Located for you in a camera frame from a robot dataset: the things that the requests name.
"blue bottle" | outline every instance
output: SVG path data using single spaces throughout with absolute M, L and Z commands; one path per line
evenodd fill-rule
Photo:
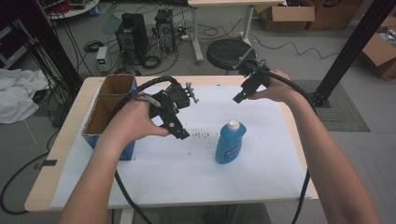
M 233 161 L 241 150 L 242 137 L 247 128 L 236 120 L 230 120 L 221 128 L 218 147 L 216 148 L 216 161 L 225 164 Z

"black pole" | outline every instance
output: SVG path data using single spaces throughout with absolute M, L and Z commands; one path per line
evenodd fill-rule
M 374 0 L 361 22 L 352 33 L 325 78 L 312 95 L 314 105 L 323 105 L 332 91 L 352 65 L 364 46 L 369 42 L 381 23 L 396 5 L 396 0 Z

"stool seat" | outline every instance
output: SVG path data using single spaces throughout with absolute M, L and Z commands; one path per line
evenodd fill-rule
M 250 49 L 250 45 L 238 39 L 216 40 L 207 47 L 207 60 L 218 68 L 233 70 L 233 66 L 239 63 L 239 58 L 243 57 Z M 255 59 L 256 52 L 250 51 L 247 59 Z

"person's right hand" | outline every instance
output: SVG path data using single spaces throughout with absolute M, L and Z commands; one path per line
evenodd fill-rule
M 271 72 L 290 80 L 289 76 L 282 71 L 274 70 Z M 292 87 L 274 78 L 270 78 L 270 84 L 266 90 L 255 92 L 253 95 L 248 97 L 248 99 L 258 100 L 261 98 L 267 98 L 276 102 L 287 103 L 288 100 L 292 98 L 293 95 L 295 95 L 295 93 L 298 92 L 295 91 Z

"white towel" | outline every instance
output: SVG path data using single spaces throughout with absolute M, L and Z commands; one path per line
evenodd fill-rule
M 34 114 L 38 105 L 32 100 L 36 91 L 48 88 L 40 71 L 0 69 L 0 123 L 14 123 Z

